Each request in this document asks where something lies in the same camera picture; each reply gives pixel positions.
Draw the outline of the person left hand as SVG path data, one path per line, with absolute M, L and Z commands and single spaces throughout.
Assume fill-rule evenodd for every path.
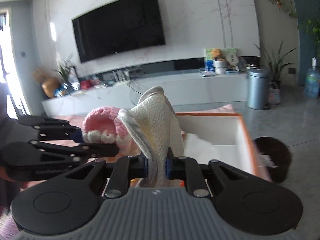
M 10 181 L 10 182 L 16 182 L 12 178 L 10 178 L 7 174 L 7 171 L 4 166 L 0 166 L 0 177 L 4 180 Z

